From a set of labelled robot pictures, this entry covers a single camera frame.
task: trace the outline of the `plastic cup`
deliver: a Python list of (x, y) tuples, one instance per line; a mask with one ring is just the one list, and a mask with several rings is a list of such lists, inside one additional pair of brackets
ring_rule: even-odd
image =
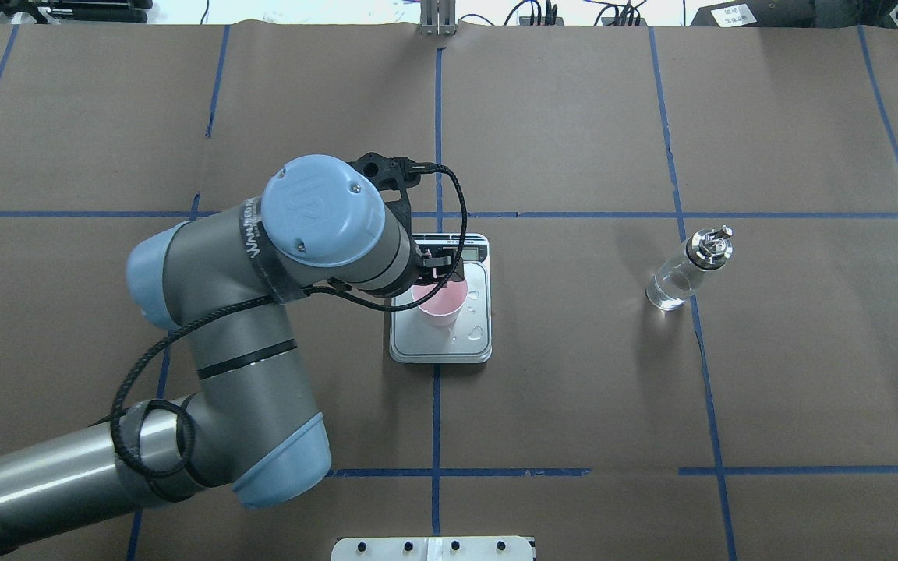
[[(411, 287), (411, 297), (417, 301), (428, 292), (433, 291), (435, 287), (435, 284), (429, 284), (427, 287), (415, 284)], [(418, 309), (421, 310), (421, 315), (425, 316), (425, 319), (428, 319), (428, 322), (434, 326), (451, 326), (453, 322), (456, 322), (459, 310), (463, 309), (463, 305), (466, 303), (469, 288), (466, 280), (460, 280), (458, 283), (450, 280), (430, 301), (418, 306)]]

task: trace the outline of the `table surface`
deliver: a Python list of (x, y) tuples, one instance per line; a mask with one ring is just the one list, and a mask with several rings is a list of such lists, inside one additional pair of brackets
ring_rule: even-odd
[[(609, 31), (0, 26), (0, 454), (102, 416), (161, 337), (129, 251), (293, 157), (448, 164), (494, 252), (485, 365), (399, 365), (380, 313), (290, 306), (334, 454), (313, 490), (11, 558), (501, 533), (542, 559), (898, 559), (898, 32)], [(450, 194), (413, 189), (415, 231), (458, 228)], [(734, 262), (658, 312), (649, 278), (719, 224)], [(185, 345), (149, 376), (132, 398), (196, 390)]]

